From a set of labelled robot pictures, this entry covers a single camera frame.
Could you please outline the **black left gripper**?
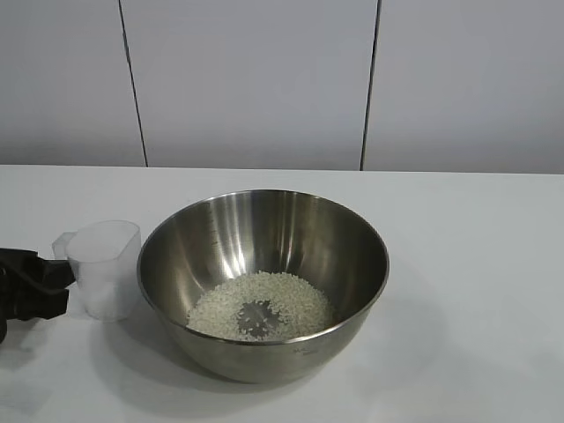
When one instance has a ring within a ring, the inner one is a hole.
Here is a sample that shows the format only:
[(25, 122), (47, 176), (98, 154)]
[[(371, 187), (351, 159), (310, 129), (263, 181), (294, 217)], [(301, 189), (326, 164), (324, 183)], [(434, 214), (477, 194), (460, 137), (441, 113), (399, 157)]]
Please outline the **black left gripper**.
[[(41, 260), (37, 253), (1, 249), (1, 342), (10, 320), (53, 319), (67, 312), (74, 273), (66, 260)], [(60, 290), (44, 297), (44, 290)]]

